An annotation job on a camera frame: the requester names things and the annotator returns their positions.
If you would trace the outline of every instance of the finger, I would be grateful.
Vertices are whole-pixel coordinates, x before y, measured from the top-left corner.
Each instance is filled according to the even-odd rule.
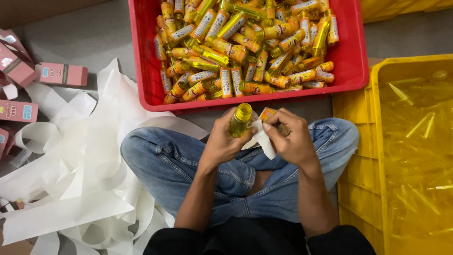
[[[258,132],[258,129],[256,127],[248,128],[241,137],[236,138],[235,140],[242,148],[246,143],[248,143],[252,139],[256,132]]]
[[[282,123],[285,125],[290,124],[294,120],[294,117],[278,110],[272,116],[267,119],[266,123],[270,125],[275,125],[277,123]]]
[[[288,109],[286,109],[286,108],[284,108],[284,107],[280,108],[279,111],[282,111],[282,112],[284,112],[284,113],[286,113],[286,114],[288,114],[288,115],[290,115],[290,116],[297,117],[296,114],[290,112]]]
[[[220,125],[223,127],[228,128],[230,126],[231,118],[234,115],[234,111],[236,111],[237,107],[233,107],[230,109],[230,111],[225,114],[222,118],[218,119],[218,122]]]
[[[280,134],[276,127],[269,125],[268,123],[263,123],[263,129],[269,138],[274,142],[276,147],[280,147],[288,142],[288,140]]]

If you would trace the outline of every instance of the gray floor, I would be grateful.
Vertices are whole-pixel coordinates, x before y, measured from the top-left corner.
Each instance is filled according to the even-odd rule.
[[[365,24],[368,56],[375,58],[453,53],[453,10],[415,13],[391,20]],[[34,22],[16,28],[25,47],[37,61],[75,64],[88,67],[91,75],[86,91],[97,97],[95,73],[119,57],[122,72],[136,78],[127,0],[101,5]],[[55,88],[66,100],[76,90]],[[332,116],[330,97],[299,103],[269,103],[286,107],[309,122]],[[254,105],[260,112],[264,105]],[[180,117],[210,131],[223,111],[185,114]],[[68,242],[60,254],[74,254]]]

